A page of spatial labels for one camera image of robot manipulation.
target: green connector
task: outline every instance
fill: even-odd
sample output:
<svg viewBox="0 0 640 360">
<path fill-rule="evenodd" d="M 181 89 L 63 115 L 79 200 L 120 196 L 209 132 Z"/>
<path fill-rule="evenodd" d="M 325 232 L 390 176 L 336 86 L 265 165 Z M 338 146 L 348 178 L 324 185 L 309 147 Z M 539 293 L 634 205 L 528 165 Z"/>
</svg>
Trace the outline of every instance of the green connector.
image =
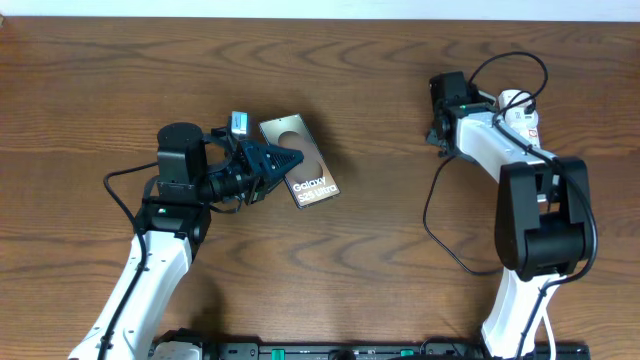
<svg viewBox="0 0 640 360">
<path fill-rule="evenodd" d="M 284 360 L 284 350 L 271 350 L 271 360 Z"/>
</svg>

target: wooden table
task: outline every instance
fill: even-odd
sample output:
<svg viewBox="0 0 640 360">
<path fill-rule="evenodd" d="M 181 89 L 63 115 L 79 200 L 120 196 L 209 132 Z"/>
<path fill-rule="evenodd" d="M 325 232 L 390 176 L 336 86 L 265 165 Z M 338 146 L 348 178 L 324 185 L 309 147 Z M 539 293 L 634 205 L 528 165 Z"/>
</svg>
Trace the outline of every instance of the wooden table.
<svg viewBox="0 0 640 360">
<path fill-rule="evenodd" d="M 239 215 L 214 214 L 160 333 L 474 336 L 499 277 L 464 273 L 422 228 L 441 161 L 424 142 L 428 80 L 510 50 L 546 61 L 543 146 L 587 162 L 600 230 L 593 271 L 549 306 L 556 338 L 586 342 L 593 359 L 637 358 L 639 25 L 90 18 L 10 18 L 0 30 L 0 358 L 66 358 L 100 313 L 132 236 L 102 177 L 153 161 L 162 126 L 218 127 L 233 110 L 256 122 L 302 114 L 343 193 L 300 211 L 281 186 Z M 540 78 L 513 58 L 477 82 L 496 94 Z M 114 180 L 134 211 L 152 174 Z M 434 232 L 476 269 L 500 266 L 496 196 L 457 160 L 433 200 Z"/>
</svg>

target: black base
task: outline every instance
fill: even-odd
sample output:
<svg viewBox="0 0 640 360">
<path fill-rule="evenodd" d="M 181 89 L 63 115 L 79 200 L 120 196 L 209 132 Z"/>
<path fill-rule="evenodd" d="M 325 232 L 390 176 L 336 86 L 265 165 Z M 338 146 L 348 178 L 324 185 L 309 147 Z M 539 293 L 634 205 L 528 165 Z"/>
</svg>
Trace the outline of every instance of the black base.
<svg viewBox="0 0 640 360">
<path fill-rule="evenodd" d="M 460 340 L 434 338 L 424 343 L 395 344 L 257 344 L 208 343 L 193 332 L 180 329 L 163 335 L 158 343 L 183 341 L 204 349 L 205 360 L 439 360 L 439 359 L 491 359 L 480 344 Z M 549 359 L 549 347 L 536 345 L 526 360 Z M 590 360 L 586 345 L 557 344 L 557 360 Z"/>
</svg>

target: black bracket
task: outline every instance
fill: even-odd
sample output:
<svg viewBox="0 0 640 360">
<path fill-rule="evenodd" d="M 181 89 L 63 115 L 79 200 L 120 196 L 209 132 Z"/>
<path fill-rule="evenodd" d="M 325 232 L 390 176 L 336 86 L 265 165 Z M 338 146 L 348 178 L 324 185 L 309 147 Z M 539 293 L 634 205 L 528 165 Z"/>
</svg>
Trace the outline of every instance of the black bracket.
<svg viewBox="0 0 640 360">
<path fill-rule="evenodd" d="M 429 80 L 433 123 L 427 143 L 442 149 L 440 156 L 456 155 L 467 161 L 473 158 L 462 154 L 456 146 L 458 120 L 471 113 L 495 112 L 494 99 L 469 85 L 462 71 L 439 74 Z"/>
<path fill-rule="evenodd" d="M 578 158 L 558 159 L 589 197 L 587 167 Z M 541 214 L 538 195 L 559 203 Z M 523 281 L 536 275 L 570 274 L 589 257 L 593 240 L 577 193 L 545 164 L 514 163 L 500 169 L 495 243 L 502 264 Z"/>
<path fill-rule="evenodd" d="M 175 123 L 158 132 L 158 193 L 167 201 L 197 202 L 207 174 L 200 127 Z"/>
<path fill-rule="evenodd" d="M 136 226 L 142 231 L 173 232 L 178 239 L 189 239 L 191 260 L 196 257 L 200 244 L 211 224 L 209 206 L 200 204 L 164 203 L 158 197 L 143 200 L 136 214 Z"/>
</svg>

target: white cable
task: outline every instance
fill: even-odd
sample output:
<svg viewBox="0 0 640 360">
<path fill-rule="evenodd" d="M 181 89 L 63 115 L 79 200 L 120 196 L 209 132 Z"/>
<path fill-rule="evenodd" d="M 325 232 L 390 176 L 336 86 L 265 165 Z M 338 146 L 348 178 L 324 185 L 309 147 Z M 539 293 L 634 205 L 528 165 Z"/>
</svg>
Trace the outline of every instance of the white cable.
<svg viewBox="0 0 640 360">
<path fill-rule="evenodd" d="M 556 360 L 556 341 L 553 339 L 553 330 L 551 330 L 547 309 L 542 313 L 542 321 L 544 321 L 544 328 L 547 330 L 547 338 L 549 339 L 549 360 Z"/>
</svg>

